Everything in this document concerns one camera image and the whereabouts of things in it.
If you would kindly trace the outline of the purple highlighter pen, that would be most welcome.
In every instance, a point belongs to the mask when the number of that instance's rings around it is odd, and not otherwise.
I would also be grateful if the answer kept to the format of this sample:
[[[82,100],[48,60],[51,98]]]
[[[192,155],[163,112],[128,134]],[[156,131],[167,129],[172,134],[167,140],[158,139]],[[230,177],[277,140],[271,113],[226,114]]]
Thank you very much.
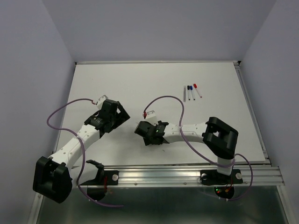
[[[186,102],[186,86],[183,87],[183,102]]]

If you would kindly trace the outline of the black marker pen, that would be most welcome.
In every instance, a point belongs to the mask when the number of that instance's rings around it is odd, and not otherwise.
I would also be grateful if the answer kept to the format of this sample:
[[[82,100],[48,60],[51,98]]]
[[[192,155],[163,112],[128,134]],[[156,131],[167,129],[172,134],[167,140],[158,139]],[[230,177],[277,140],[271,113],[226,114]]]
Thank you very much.
[[[188,96],[188,100],[191,100],[191,96],[190,96],[190,89],[187,90],[187,96]]]

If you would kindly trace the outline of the blue marker pen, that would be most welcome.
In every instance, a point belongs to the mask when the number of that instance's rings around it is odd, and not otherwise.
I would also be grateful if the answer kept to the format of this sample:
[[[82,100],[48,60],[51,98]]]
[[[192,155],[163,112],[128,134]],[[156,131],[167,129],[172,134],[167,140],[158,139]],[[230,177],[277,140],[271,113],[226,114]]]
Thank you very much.
[[[189,85],[189,92],[191,93],[192,99],[196,100],[195,95],[193,93],[193,87],[192,87],[192,85]]]

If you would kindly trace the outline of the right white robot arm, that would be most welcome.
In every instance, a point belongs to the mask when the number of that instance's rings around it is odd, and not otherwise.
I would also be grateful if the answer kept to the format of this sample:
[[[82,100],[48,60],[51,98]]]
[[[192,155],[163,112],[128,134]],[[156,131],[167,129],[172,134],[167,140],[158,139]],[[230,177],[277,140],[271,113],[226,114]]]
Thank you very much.
[[[217,117],[210,117],[206,123],[183,126],[162,121],[153,125],[148,121],[141,121],[135,134],[141,136],[147,146],[175,142],[185,142],[189,146],[192,142],[205,144],[217,156],[216,179],[226,182],[232,176],[239,133]]]

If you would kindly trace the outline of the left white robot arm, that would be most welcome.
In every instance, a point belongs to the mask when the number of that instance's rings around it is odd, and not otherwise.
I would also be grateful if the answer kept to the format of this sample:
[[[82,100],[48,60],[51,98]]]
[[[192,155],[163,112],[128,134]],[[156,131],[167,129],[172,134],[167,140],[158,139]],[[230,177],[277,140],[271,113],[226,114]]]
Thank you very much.
[[[62,203],[71,190],[81,183],[91,181],[106,186],[111,175],[106,175],[104,165],[85,159],[85,152],[104,134],[119,127],[130,116],[119,101],[102,96],[96,103],[97,111],[61,149],[36,162],[33,191]]]

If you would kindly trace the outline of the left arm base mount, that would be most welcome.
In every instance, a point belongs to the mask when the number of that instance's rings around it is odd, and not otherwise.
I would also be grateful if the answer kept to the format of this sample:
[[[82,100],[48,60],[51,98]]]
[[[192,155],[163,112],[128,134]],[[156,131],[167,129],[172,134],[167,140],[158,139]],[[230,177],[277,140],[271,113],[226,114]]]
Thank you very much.
[[[119,180],[119,170],[105,169],[104,165],[94,161],[87,160],[82,175],[79,177],[79,185],[94,186],[116,186]]]

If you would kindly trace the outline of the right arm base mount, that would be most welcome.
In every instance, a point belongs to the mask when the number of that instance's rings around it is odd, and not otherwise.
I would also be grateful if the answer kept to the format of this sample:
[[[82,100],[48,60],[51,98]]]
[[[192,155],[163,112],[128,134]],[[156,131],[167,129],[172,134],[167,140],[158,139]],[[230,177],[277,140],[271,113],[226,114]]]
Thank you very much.
[[[216,169],[205,169],[200,172],[199,182],[205,186],[242,184],[243,179],[239,169],[233,169],[231,175],[224,175]]]

